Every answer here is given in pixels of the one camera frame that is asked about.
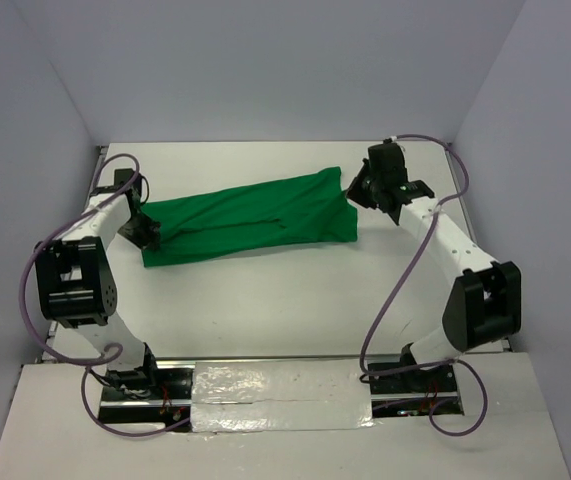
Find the green t shirt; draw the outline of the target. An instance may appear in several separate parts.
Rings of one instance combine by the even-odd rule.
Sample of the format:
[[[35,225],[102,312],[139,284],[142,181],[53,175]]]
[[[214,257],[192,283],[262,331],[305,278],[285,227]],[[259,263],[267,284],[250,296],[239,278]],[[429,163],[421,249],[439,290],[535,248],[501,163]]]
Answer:
[[[161,224],[146,268],[181,265],[239,252],[358,239],[358,213],[341,188],[341,169],[152,202],[144,213]]]

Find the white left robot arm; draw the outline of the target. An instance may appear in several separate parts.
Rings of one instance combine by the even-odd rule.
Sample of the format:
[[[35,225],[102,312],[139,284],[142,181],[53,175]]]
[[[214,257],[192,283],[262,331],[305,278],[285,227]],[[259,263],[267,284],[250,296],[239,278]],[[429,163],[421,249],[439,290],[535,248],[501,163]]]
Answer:
[[[87,211],[36,258],[43,316],[83,337],[106,362],[100,382],[132,398],[149,398],[161,374],[149,346],[117,312],[118,293],[106,250],[121,236],[142,252],[160,245],[160,223],[142,211],[144,180],[131,168],[114,171],[113,183],[90,194]]]

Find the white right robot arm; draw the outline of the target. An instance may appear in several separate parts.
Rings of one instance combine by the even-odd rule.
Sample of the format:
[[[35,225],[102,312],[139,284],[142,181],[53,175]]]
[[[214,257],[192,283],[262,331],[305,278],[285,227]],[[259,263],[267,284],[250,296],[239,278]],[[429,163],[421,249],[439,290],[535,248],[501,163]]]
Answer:
[[[459,193],[438,198],[424,181],[410,179],[397,140],[386,139],[369,147],[346,196],[359,206],[388,215],[419,243],[366,334],[359,354],[361,382],[396,377],[407,389],[421,391],[433,381],[435,370],[444,369],[474,348],[520,331],[520,269],[486,253],[445,213],[445,204],[459,198]],[[451,285],[441,318],[431,332],[403,347],[394,367],[373,370],[366,362],[368,346],[423,255],[439,265]]]

